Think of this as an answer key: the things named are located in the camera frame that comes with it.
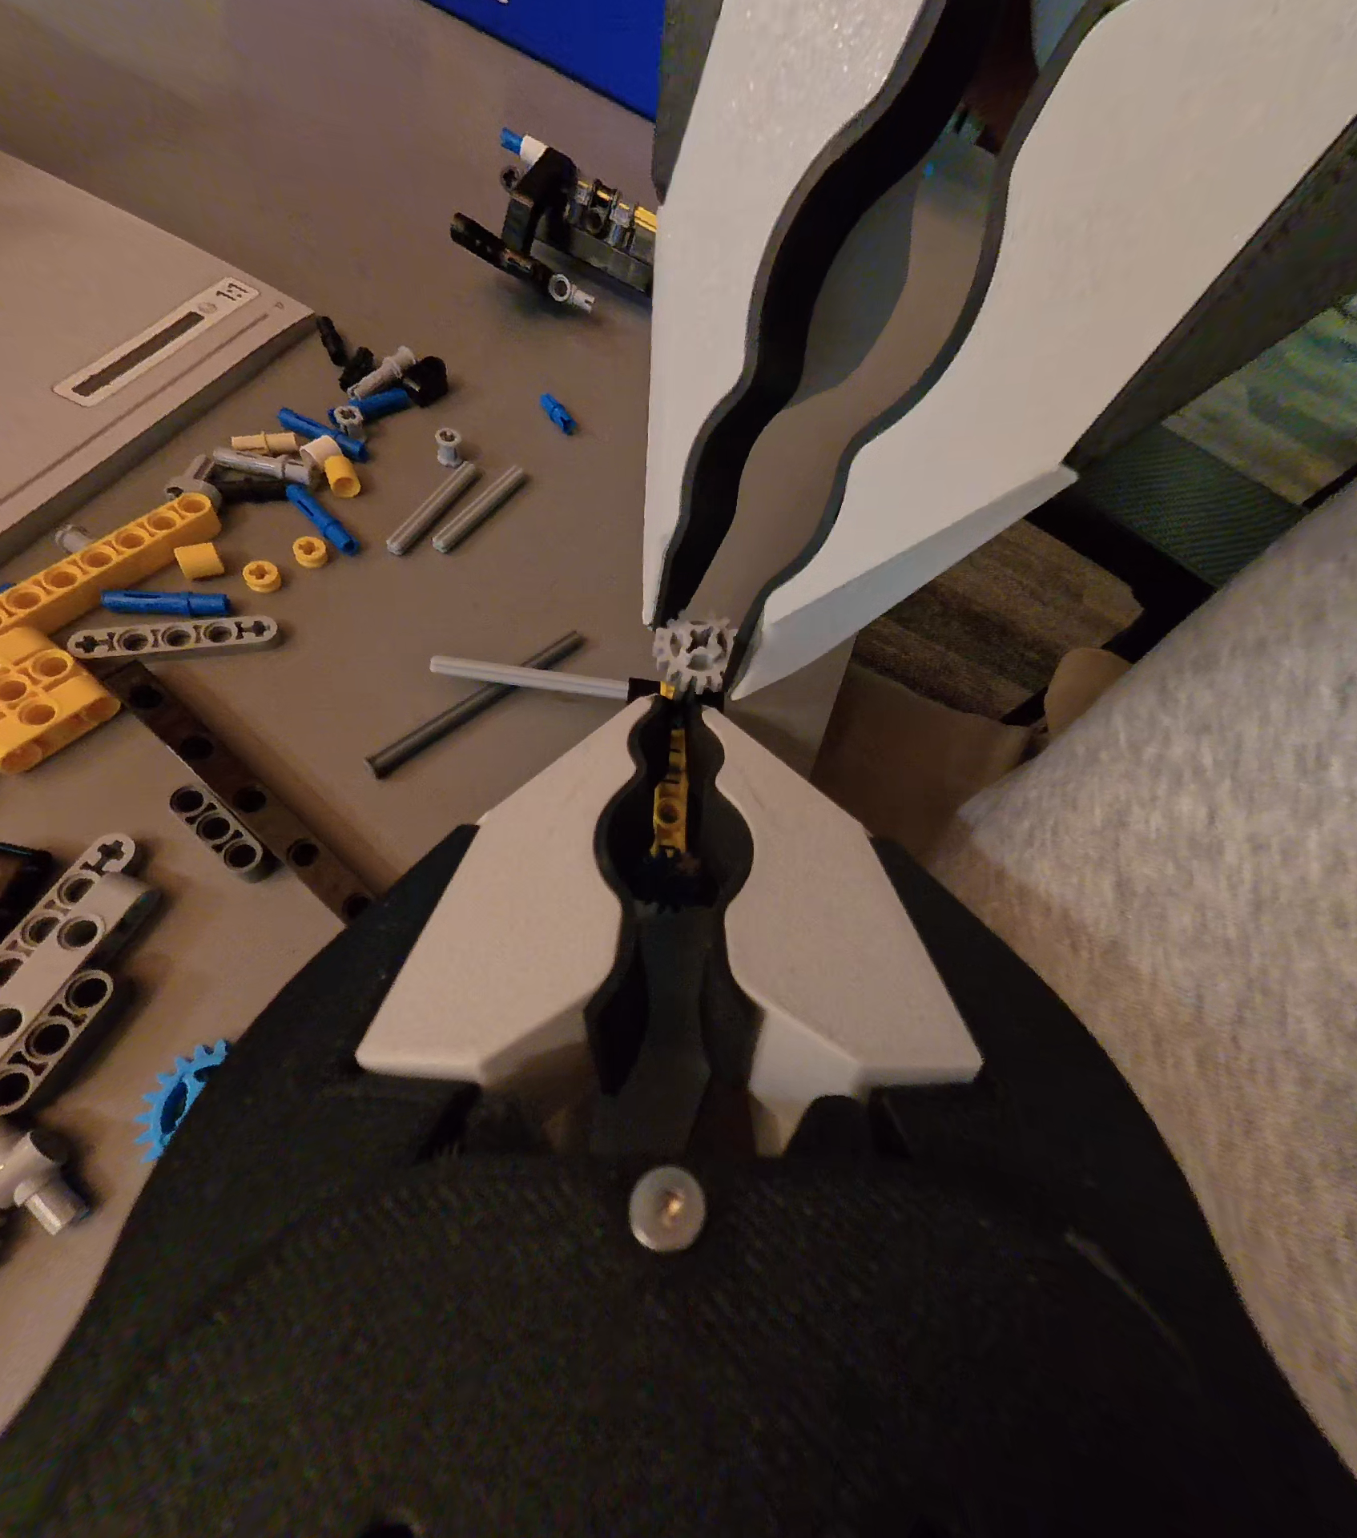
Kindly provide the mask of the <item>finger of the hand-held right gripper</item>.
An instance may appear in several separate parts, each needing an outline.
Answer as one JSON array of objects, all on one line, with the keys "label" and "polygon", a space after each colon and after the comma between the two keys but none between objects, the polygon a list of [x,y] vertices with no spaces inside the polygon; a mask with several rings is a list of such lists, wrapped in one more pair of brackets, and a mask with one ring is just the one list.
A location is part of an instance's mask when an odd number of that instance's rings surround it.
[{"label": "finger of the hand-held right gripper", "polygon": [[665,625],[721,554],[742,475],[796,396],[814,309],[858,222],[954,114],[952,2],[727,2],[681,24],[688,114],[650,315],[644,615]]},{"label": "finger of the hand-held right gripper", "polygon": [[1066,455],[1355,118],[1357,2],[1080,18],[1001,157],[952,336],[843,453],[821,529],[748,619],[733,698],[1066,488]]}]

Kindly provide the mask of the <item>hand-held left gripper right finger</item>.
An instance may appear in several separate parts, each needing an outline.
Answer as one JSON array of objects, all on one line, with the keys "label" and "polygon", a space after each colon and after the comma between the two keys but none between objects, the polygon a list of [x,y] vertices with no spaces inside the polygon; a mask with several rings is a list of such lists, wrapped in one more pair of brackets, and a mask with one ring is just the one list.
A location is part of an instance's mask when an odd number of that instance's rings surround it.
[{"label": "hand-held left gripper right finger", "polygon": [[727,966],[760,1028],[754,1136],[783,1155],[810,1105],[974,1084],[981,1053],[856,818],[721,712],[713,787],[750,837],[725,908]]}]

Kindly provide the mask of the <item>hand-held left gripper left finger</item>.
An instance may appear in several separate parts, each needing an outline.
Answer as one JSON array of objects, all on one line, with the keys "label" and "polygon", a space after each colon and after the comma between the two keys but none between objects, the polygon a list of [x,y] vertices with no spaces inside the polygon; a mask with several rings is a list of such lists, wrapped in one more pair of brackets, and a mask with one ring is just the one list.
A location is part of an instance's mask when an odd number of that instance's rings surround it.
[{"label": "hand-held left gripper left finger", "polygon": [[596,831],[636,773],[629,704],[478,820],[357,1047],[384,1078],[578,1093],[594,1066],[584,1009],[615,966],[621,903]]}]

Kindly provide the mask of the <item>black yellow lego assembly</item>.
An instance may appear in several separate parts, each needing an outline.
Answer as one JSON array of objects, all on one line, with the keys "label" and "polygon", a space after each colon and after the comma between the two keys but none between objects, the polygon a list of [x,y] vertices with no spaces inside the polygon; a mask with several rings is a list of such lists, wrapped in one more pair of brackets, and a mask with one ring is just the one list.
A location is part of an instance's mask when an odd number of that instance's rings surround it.
[{"label": "black yellow lego assembly", "polygon": [[[430,669],[436,675],[469,681],[465,675],[484,673],[482,664],[490,662],[463,660],[457,656],[434,656]],[[605,679],[594,675],[565,675],[559,665],[551,669],[526,669],[519,671],[509,665],[507,679],[519,689],[551,691],[561,696],[573,698],[604,698],[621,704],[638,702],[644,698],[663,698],[669,702],[669,744],[667,764],[661,779],[652,791],[652,843],[646,856],[646,866],[652,872],[677,874],[684,879],[696,877],[700,864],[698,856],[688,847],[688,806],[690,806],[690,781],[688,781],[688,727],[684,723],[681,700],[669,700],[659,692],[656,679]]]}]

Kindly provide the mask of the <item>small grey lego gear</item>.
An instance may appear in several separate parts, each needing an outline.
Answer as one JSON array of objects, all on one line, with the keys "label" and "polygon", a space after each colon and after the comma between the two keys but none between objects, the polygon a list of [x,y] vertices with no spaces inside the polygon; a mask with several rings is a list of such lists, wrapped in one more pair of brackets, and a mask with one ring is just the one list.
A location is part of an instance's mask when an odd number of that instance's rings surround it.
[{"label": "small grey lego gear", "polygon": [[719,698],[737,644],[737,627],[727,619],[681,617],[656,627],[652,658],[659,692],[669,700]]}]

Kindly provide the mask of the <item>black lego subassembly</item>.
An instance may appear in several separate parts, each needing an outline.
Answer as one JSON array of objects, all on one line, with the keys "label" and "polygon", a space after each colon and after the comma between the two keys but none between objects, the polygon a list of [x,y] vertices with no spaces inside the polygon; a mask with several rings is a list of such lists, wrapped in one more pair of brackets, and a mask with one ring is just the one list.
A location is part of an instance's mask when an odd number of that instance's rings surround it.
[{"label": "black lego subassembly", "polygon": [[503,128],[507,153],[499,184],[507,207],[499,230],[465,213],[449,240],[497,274],[526,286],[555,307],[590,315],[588,276],[650,301],[656,280],[657,213],[615,186],[586,178],[559,149]]}]

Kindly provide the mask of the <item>dark grey lego axle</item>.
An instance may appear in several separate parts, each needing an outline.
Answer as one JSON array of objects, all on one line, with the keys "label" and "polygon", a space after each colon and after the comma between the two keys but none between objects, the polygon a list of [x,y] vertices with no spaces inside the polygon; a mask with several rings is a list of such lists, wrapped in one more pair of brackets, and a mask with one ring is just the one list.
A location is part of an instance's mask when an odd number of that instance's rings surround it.
[{"label": "dark grey lego axle", "polygon": [[[580,631],[569,631],[551,644],[534,652],[517,667],[519,671],[551,669],[571,660],[584,644],[586,637]],[[486,712],[496,708],[496,704],[505,702],[519,689],[519,685],[507,679],[509,665],[482,664],[482,667],[484,673],[476,671],[465,675],[476,683],[476,689],[469,696],[432,716],[428,721],[422,721],[418,727],[413,727],[401,739],[366,756],[364,764],[370,775],[374,779],[388,779],[399,771],[401,766],[417,760],[428,748],[449,739],[471,721],[476,721]]]}]

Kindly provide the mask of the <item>short grey lego beam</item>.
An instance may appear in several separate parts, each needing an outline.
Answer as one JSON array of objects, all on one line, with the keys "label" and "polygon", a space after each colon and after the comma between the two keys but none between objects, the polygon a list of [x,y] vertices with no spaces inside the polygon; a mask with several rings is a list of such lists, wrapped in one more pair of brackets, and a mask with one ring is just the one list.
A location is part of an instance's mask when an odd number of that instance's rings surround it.
[{"label": "short grey lego beam", "polygon": [[280,870],[266,845],[203,785],[185,783],[172,791],[168,808],[220,866],[243,883],[258,883]]}]

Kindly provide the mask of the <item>pile of small lego pins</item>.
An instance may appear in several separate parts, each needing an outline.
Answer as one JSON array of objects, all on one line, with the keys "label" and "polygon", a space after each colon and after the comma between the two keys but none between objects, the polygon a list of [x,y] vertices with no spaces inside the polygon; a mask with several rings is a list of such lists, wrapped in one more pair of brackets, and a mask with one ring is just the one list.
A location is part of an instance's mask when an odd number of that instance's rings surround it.
[{"label": "pile of small lego pins", "polygon": [[[166,490],[170,504],[201,498],[212,509],[224,509],[228,502],[289,502],[316,529],[314,536],[295,540],[293,556],[303,567],[326,563],[332,552],[357,552],[341,519],[320,511],[318,494],[326,490],[336,500],[359,496],[357,467],[366,461],[368,428],[409,409],[436,407],[449,394],[449,376],[440,357],[418,357],[415,349],[397,347],[378,359],[364,347],[351,347],[330,317],[316,317],[316,332],[341,390],[341,400],[324,417],[326,432],[320,419],[282,409],[280,432],[231,436],[226,446],[189,461]],[[212,540],[178,546],[172,558],[189,583],[226,573]],[[100,606],[127,617],[230,613],[230,602],[222,596],[174,598],[151,588],[106,588]]]}]

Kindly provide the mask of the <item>thin grey lego liftarm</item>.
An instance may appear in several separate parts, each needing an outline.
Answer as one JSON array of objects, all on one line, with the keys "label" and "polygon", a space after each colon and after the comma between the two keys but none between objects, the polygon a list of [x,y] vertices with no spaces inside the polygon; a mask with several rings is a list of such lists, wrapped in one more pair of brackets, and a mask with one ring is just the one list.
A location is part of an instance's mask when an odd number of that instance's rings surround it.
[{"label": "thin grey lego liftarm", "polygon": [[64,642],[64,652],[83,664],[110,660],[193,660],[247,656],[284,644],[272,617],[137,619],[133,623],[85,627]]}]

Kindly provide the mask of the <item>yellow lego block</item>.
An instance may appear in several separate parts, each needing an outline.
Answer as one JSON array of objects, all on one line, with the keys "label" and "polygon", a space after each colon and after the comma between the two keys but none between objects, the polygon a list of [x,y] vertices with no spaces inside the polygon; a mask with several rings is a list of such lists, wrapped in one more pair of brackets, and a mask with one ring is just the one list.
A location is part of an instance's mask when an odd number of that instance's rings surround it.
[{"label": "yellow lego block", "polygon": [[33,627],[0,633],[0,773],[25,773],[120,714],[87,667]]}]

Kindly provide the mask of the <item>grey lego cross connector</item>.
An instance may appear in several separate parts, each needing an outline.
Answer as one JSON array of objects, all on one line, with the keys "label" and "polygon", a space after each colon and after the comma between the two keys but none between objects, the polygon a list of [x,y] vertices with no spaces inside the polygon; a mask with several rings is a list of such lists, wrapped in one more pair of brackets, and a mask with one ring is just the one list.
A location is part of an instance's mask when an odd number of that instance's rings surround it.
[{"label": "grey lego cross connector", "polygon": [[0,1211],[21,1211],[48,1236],[60,1236],[91,1215],[66,1178],[66,1143],[41,1128],[19,1130],[0,1116]]}]

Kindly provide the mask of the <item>long yellow lego beam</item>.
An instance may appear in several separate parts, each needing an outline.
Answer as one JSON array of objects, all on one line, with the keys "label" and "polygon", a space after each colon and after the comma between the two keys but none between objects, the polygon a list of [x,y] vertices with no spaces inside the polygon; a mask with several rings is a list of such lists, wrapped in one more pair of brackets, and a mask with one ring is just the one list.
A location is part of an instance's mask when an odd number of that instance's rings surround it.
[{"label": "long yellow lego beam", "polygon": [[135,588],[166,571],[179,548],[222,531],[204,494],[185,494],[0,592],[0,637],[25,627],[43,637],[79,621],[108,590]]}]

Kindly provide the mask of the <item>blue plastic bin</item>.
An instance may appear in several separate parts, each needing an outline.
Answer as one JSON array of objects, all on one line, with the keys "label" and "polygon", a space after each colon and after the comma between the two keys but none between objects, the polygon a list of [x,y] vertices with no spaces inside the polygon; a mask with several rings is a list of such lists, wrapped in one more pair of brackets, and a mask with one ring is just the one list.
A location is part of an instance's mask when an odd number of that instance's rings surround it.
[{"label": "blue plastic bin", "polygon": [[434,2],[646,122],[657,116],[663,2]]}]

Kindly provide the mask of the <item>pile of grey black beams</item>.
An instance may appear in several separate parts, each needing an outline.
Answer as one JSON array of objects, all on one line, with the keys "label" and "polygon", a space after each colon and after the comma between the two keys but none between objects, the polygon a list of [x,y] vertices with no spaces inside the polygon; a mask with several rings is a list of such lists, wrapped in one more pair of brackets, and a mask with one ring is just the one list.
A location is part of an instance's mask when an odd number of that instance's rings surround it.
[{"label": "pile of grey black beams", "polygon": [[141,860],[127,835],[93,841],[0,941],[0,1118],[52,1101],[125,1010],[116,964],[160,903]]}]

